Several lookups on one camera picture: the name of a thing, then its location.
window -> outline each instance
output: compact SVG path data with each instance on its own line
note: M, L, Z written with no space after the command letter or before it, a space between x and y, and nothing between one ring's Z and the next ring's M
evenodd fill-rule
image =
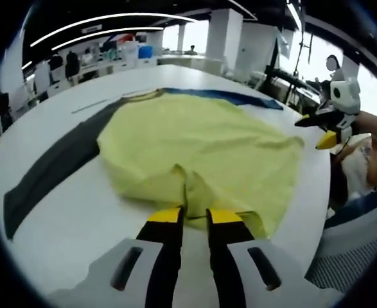
M377 116L377 79L362 64L358 70L358 83L361 89L361 110Z
M168 48L169 50L177 50L179 31L179 25L165 28L164 35L162 36L162 48Z
M182 50L187 51L195 45L197 53L206 53L209 21L188 22L182 41Z
M292 39L292 46L290 49L290 59L286 61L280 58L280 66L282 69L289 73L293 73L298 60L299 48L301 43L301 32L294 32ZM298 64L299 77L302 80L315 80L319 81L330 80L331 72L326 67L326 60L329 55L335 55L340 65L342 65L343 52L337 46L323 40L322 38L312 37L311 57L310 46L311 33L304 33L304 46L301 51L301 56Z

ceiling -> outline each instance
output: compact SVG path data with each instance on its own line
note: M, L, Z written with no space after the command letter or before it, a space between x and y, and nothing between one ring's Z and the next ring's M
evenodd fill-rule
M361 2L372 9L371 0L362 0ZM77 26L65 30L34 47L30 47L32 42L56 29L77 21L102 15L127 12L168 13L177 15L205 8L218 9L231 7L242 13L244 18L250 18L243 10L239 9L228 0L98 0L92 2L92 5L85 5L85 3L86 1L84 0L47 0L38 2L26 25L23 62L26 63L30 60L38 62L49 57L52 47L82 36L83 34L80 30L88 26L102 24L102 30L111 30L137 26L151 26L153 23L163 20L158 17L121 17L105 19L103 21L91 22L84 26ZM291 18L283 19L285 0L258 0L254 1L254 4L249 4L250 1L247 0L237 0L237 3L240 3L251 11L258 18L258 22L279 24L282 21L286 28L294 27ZM377 43L375 37L370 35L369 29L364 26L363 19L355 15L350 6L344 4L345 1L302 0L302 3L306 8L307 15L320 19L346 32L377 57ZM195 19L209 19L209 13L201 13L190 17ZM170 21L161 26L171 25L173 22L178 21Z

ceiling light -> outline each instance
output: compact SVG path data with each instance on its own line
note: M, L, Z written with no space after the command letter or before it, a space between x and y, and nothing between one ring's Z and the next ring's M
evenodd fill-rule
M246 8L244 8L241 4L235 2L234 0L228 0L229 2L231 2L233 5L237 6L238 8L242 9L245 13L247 13L248 15L251 16L252 19L254 20L258 20L257 17L255 17L255 15L253 13L251 13L250 11L248 11Z
M200 15L200 14L205 14L205 13L210 13L210 12L211 12L210 8L201 8L199 10L192 10L192 11L188 11L188 12L185 12L185 13L178 14L178 16L186 17L186 16L194 16L194 15ZM150 26L151 27L160 26L160 25L164 24L165 22L168 22L168 20L169 19L167 19L167 18L163 18L159 21L152 23Z
M30 61L30 62L24 64L24 65L21 67L21 69L26 69L26 68L29 67L32 63L33 63L33 62Z
M302 31L301 20L298 16L297 10L295 9L295 6L292 3L288 3L287 7L291 12L292 17L294 18L295 24L297 25L299 31Z
M73 40L69 40L68 42L65 42L63 44L60 44L58 46L51 48L51 50L56 50L56 49L59 49L59 48L65 46L65 45L68 45L68 44L71 44L71 43L74 43L74 42L78 42L79 40L87 39L89 37L95 37L97 35L106 34L106 33L121 32L121 31L163 30L163 29L164 29L163 27L135 27L135 28L122 28L122 29L101 31L101 32L97 32L97 33L91 33L91 34L88 34L88 35L84 35L83 37L74 38Z
M38 43L42 42L43 40L46 40L49 37L52 37L54 34L60 33L61 31L64 31L66 29L69 29L69 28L72 28L72 27L75 27L75 26L79 26L81 24L85 24L87 22L100 21L102 19L115 18L115 17L130 17L130 16L165 17L165 18L181 19L183 21L189 21L189 22L197 21L196 19L192 19L192 18L189 18L189 17L163 14L163 13L120 13L120 14L105 15L105 16L99 16L99 17L93 17L93 18L90 18L90 19L85 19L83 21L78 21L78 22L75 22L73 24L69 24L65 27L62 27L60 29L57 29L57 30L55 30L51 33L48 33L47 35L44 35L43 37L39 38L34 43L31 43L30 47L33 47L33 46L37 45Z

round table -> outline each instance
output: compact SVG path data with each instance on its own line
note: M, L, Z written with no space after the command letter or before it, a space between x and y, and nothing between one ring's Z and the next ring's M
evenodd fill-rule
M123 238L135 238L154 208L116 196L97 157L38 203L13 241L9 241L3 223L5 192L15 187L31 165L79 122L124 94L161 87L228 90L268 98L221 77L186 67L160 65L104 76L61 92L24 114L0 138L1 237L40 294L72 288L81 282L92 261ZM94 105L76 111L91 104ZM295 127L301 116L286 106L283 111L250 105L241 108L305 141L294 197L271 238L298 261L304 275L318 247L328 206L329 152L315 149L324 132L319 128ZM182 266L174 299L175 307L218 307L205 232L184 229Z

dark gray fabric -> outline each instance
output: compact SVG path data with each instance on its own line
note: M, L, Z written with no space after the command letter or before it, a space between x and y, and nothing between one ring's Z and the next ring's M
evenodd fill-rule
M362 247L338 255L315 258L306 279L320 288L346 293L377 254L377 238Z
M24 218L43 197L100 153L97 137L124 102L110 104L65 134L32 165L19 184L4 195L7 238L12 239Z

